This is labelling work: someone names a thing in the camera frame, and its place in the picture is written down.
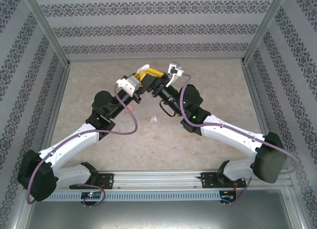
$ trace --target enclosure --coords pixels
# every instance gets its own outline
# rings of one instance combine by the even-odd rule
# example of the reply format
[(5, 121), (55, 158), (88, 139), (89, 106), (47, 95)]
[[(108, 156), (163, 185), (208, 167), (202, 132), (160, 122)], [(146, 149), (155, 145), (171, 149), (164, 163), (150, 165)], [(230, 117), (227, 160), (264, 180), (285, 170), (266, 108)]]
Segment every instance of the enclosure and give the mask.
[[(317, 0), (0, 5), (0, 228), (317, 228)], [(99, 209), (83, 208), (68, 188), (26, 204), (17, 181), (26, 152), (76, 131), (94, 96), (113, 93), (118, 79), (145, 64), (167, 72), (174, 61), (191, 74), (204, 109), (251, 132), (275, 132), (299, 170), (275, 184), (254, 178), (239, 203), (223, 207), (219, 189), (210, 196), (196, 178), (246, 156), (187, 132), (147, 93), (131, 104), (135, 134), (108, 135), (64, 165), (89, 162), (115, 175)], [(114, 122), (119, 132), (134, 126), (127, 112)], [(294, 167), (288, 159), (284, 171)]]

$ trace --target metal profile bar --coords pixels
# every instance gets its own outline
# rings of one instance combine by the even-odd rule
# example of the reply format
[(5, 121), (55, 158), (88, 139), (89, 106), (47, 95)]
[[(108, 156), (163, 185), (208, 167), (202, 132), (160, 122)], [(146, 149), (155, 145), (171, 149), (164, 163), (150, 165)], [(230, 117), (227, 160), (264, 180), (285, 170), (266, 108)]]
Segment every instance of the metal profile bar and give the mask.
[(50, 23), (46, 19), (40, 5), (37, 0), (25, 0), (31, 9), (33, 15), (35, 16), (38, 24), (43, 30), (44, 34), (48, 38), (50, 44), (52, 45), (54, 51), (56, 52), (59, 60), (63, 63), (63, 66), (66, 66), (69, 63), (69, 60), (66, 56), (65, 51), (63, 50), (61, 44), (59, 43)]
[(269, 25), (273, 21), (279, 7), (283, 3), (284, 0), (273, 0), (271, 5), (268, 7), (268, 10), (259, 25), (259, 28), (257, 29), (254, 38), (251, 40), (251, 43), (249, 44), (247, 51), (243, 57), (244, 63), (249, 63), (251, 60), (254, 52), (256, 51), (262, 37), (264, 36), (265, 32), (267, 31)]
[(260, 100), (259, 100), (259, 97), (257, 95), (256, 87), (255, 87), (254, 82), (252, 80), (249, 67), (247, 64), (244, 64), (244, 63), (241, 63), (241, 66), (242, 66), (244, 77), (246, 79), (247, 86), (248, 86), (248, 89), (250, 92), (250, 96), (251, 96), (251, 100), (252, 100), (252, 103), (254, 106), (254, 110), (255, 110), (257, 118), (258, 118), (261, 132), (262, 132), (262, 134), (267, 135), (269, 132), (269, 128), (268, 128), (268, 125), (266, 123), (264, 112), (263, 112), (263, 109), (261, 107)]
[[(109, 191), (232, 190), (232, 188), (202, 188), (202, 182), (197, 177), (199, 177), (202, 172), (216, 171), (217, 170), (102, 171), (100, 173), (114, 174), (113, 189)], [(275, 184), (269, 184), (254, 177), (252, 180), (252, 187), (249, 189), (284, 189), (285, 187), (293, 187), (293, 183), (289, 174), (280, 175)]]
[(201, 60), (225, 60), (225, 59), (238, 59), (240, 57), (116, 57), (116, 58), (89, 58), (89, 59), (71, 59), (71, 63), (87, 63), (87, 62), (103, 62), (103, 61), (124, 61), (124, 60), (144, 60), (149, 61), (149, 59), (201, 59)]
[(71, 66), (71, 64), (69, 64), (69, 65), (67, 64), (65, 69), (64, 69), (64, 72), (63, 72), (62, 81), (61, 81), (60, 87), (59, 87), (59, 89), (57, 91), (57, 96), (56, 96), (56, 100), (55, 100), (55, 103), (54, 103), (54, 106), (53, 106), (52, 115), (50, 117), (49, 124), (47, 126), (47, 132), (46, 132), (44, 140), (43, 140), (43, 145), (42, 145), (43, 149), (46, 149), (46, 148), (51, 146), (51, 141), (52, 141), (52, 138), (53, 138), (55, 125), (56, 125), (56, 122), (57, 122), (59, 109), (60, 109), (60, 106), (61, 106), (61, 102), (62, 102), (62, 99), (63, 99), (63, 96), (64, 96), (64, 92), (65, 92), (65, 88), (66, 88), (66, 83), (67, 83), (67, 80), (68, 80), (70, 66)]
[[(81, 192), (54, 192), (47, 202), (75, 202), (81, 201)], [(221, 200), (220, 192), (209, 191), (107, 191), (105, 201), (107, 202), (153, 202), (153, 201), (205, 201)], [(100, 199), (87, 199), (89, 201), (100, 201)]]
[(284, 204), (293, 229), (308, 229), (294, 188), (281, 190)]
[(14, 213), (11, 224), (8, 229), (24, 229), (26, 228), (32, 205), (26, 202), (26, 190), (23, 190), (20, 194), (20, 198), (17, 201), (16, 212)]

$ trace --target gray floor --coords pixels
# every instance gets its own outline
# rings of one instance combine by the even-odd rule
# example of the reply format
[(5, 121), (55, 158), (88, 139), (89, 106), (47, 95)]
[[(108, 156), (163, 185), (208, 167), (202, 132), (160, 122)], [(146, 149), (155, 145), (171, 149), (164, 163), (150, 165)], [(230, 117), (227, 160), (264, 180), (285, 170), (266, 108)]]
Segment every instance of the gray floor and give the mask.
[(104, 202), (89, 209), (79, 202), (34, 204), (28, 229), (290, 229), (278, 190), (249, 190), (241, 201)]

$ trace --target cable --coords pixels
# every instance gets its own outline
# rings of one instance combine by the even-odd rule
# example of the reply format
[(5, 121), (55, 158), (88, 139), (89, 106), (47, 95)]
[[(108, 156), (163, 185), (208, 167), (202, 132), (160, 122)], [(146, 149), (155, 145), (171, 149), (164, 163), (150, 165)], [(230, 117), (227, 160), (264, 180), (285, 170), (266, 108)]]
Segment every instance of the cable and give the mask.
[(183, 73), (183, 75), (184, 75), (184, 76), (187, 76), (188, 79), (187, 79), (187, 81), (185, 82), (185, 84), (184, 84), (184, 86), (183, 86), (183, 88), (182, 88), (182, 91), (180, 92), (179, 106), (180, 106), (180, 110), (181, 110), (181, 113), (182, 113), (182, 115), (183, 115), (183, 118), (185, 119), (185, 121), (186, 121), (189, 125), (194, 126), (194, 127), (204, 127), (204, 126), (220, 126), (220, 127), (224, 127), (224, 128), (227, 128), (227, 129), (229, 129), (229, 130), (232, 130), (232, 131), (234, 131), (234, 132), (236, 132), (236, 133), (239, 133), (239, 134), (241, 134), (241, 135), (243, 135), (243, 136), (245, 136), (245, 137), (248, 137), (248, 138), (250, 138), (250, 139), (252, 139), (252, 140), (254, 140), (254, 141), (260, 142), (260, 143), (262, 143), (262, 144), (264, 144), (264, 145), (267, 145), (267, 146), (269, 146), (269, 147), (271, 147), (271, 148), (273, 148), (273, 149), (276, 149), (276, 150), (278, 150), (278, 151), (284, 153), (285, 155), (289, 156), (290, 158), (292, 158), (292, 159), (295, 161), (296, 167), (295, 167), (294, 169), (292, 169), (291, 171), (281, 172), (280, 174), (293, 173), (293, 172), (296, 172), (296, 171), (299, 169), (299, 160), (298, 160), (295, 156), (293, 156), (291, 153), (289, 153), (289, 152), (283, 150), (282, 148), (279, 148), (279, 147), (277, 147), (277, 146), (274, 146), (274, 145), (272, 145), (272, 144), (270, 144), (270, 143), (268, 143), (268, 142), (265, 142), (265, 141), (262, 141), (262, 140), (260, 140), (260, 139), (255, 138), (255, 137), (253, 137), (253, 136), (250, 136), (250, 135), (244, 133), (243, 131), (237, 130), (237, 129), (231, 127), (231, 126), (224, 125), (224, 124), (220, 124), (220, 123), (195, 124), (195, 123), (190, 122), (189, 119), (186, 117), (186, 114), (185, 114), (185, 111), (184, 111), (183, 99), (184, 99), (185, 89), (186, 89), (186, 87), (187, 87), (187, 85), (188, 85), (188, 83), (190, 82), (190, 80), (191, 80), (192, 77), (191, 77), (189, 74), (186, 74), (186, 73)]
[(160, 101), (159, 106), (160, 106), (160, 108), (163, 110), (163, 112), (166, 113), (166, 115), (168, 115), (168, 116), (170, 116), (170, 117), (175, 117), (175, 116), (176, 116), (176, 112), (174, 112), (173, 115), (169, 114), (169, 113), (165, 110), (165, 108), (162, 106), (162, 103), (164, 103), (163, 100)]
[(87, 198), (84, 198), (84, 201), (83, 201), (84, 207), (93, 208), (93, 207), (95, 207), (95, 206), (98, 206), (98, 205), (101, 204), (101, 203), (105, 200), (105, 198), (106, 198), (106, 192), (105, 192), (105, 190), (104, 190), (103, 188), (99, 187), (99, 186), (89, 185), (89, 184), (84, 184), (84, 183), (78, 183), (78, 184), (74, 184), (74, 185), (76, 185), (76, 186), (90, 187), (90, 188), (97, 188), (97, 189), (100, 189), (101, 192), (103, 192), (103, 198), (102, 198), (99, 202), (95, 203), (94, 205), (86, 205), (86, 204), (85, 204), (85, 201), (86, 201)]
[(74, 138), (77, 138), (77, 137), (81, 137), (82, 135), (84, 134), (87, 134), (87, 133), (92, 133), (92, 132), (104, 132), (104, 133), (112, 133), (112, 134), (117, 134), (117, 135), (131, 135), (133, 133), (135, 133), (137, 130), (138, 130), (138, 123), (137, 123), (137, 120), (136, 118), (134, 117), (133, 113), (131, 112), (131, 110), (125, 105), (125, 103), (119, 98), (118, 96), (118, 93), (117, 93), (117, 87), (118, 87), (118, 84), (116, 84), (114, 86), (114, 95), (115, 97), (118, 99), (119, 103), (121, 103), (123, 105), (123, 107), (128, 111), (128, 113), (131, 115), (133, 121), (134, 121), (134, 124), (135, 124), (135, 128), (133, 131), (130, 131), (130, 132), (116, 132), (116, 131), (108, 131), (108, 130), (88, 130), (88, 131), (83, 131), (83, 132), (80, 132), (78, 134), (75, 134), (69, 138), (67, 138), (66, 140), (64, 140), (63, 142), (61, 142), (59, 145), (57, 145), (51, 152), (49, 152), (40, 162), (39, 164), (35, 167), (33, 173), (32, 173), (32, 176), (30, 178), (30, 181), (29, 181), (29, 185), (28, 185), (28, 189), (27, 189), (27, 194), (26, 194), (26, 202), (28, 204), (33, 204), (35, 202), (35, 199), (34, 200), (30, 200), (30, 195), (31, 195), (31, 188), (32, 188), (32, 184), (33, 184), (33, 180), (35, 178), (35, 175), (36, 173), (38, 172), (39, 168), (41, 167), (41, 165), (50, 157), (52, 156), (54, 152), (56, 152), (60, 147), (62, 147), (63, 145), (65, 145), (67, 142), (71, 141), (72, 139)]
[(234, 191), (234, 197), (237, 196), (237, 183), (236, 181), (233, 181), (233, 191)]

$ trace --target beige floor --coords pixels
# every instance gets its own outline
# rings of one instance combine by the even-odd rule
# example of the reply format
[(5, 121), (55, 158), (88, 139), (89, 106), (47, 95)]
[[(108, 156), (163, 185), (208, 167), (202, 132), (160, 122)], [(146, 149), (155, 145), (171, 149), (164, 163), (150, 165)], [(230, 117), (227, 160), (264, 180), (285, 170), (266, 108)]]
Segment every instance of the beige floor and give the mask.
[[(260, 132), (260, 127), (239, 60), (180, 59), (182, 68), (192, 75), (192, 84), (204, 99), (201, 107), (222, 120)], [(113, 95), (116, 80), (129, 76), (144, 64), (167, 72), (169, 59), (122, 60), (72, 64), (53, 141), (73, 133), (91, 113), (94, 96), (100, 90)], [(174, 87), (180, 89), (185, 77)], [(98, 170), (184, 170), (217, 169), (224, 160), (237, 160), (243, 153), (218, 140), (190, 134), (180, 117), (170, 118), (160, 109), (159, 97), (142, 96), (133, 113), (139, 123), (134, 135), (108, 135), (73, 157), (64, 166), (88, 161)], [(150, 119), (157, 116), (157, 122)], [(130, 115), (122, 112), (113, 130), (134, 128)]]

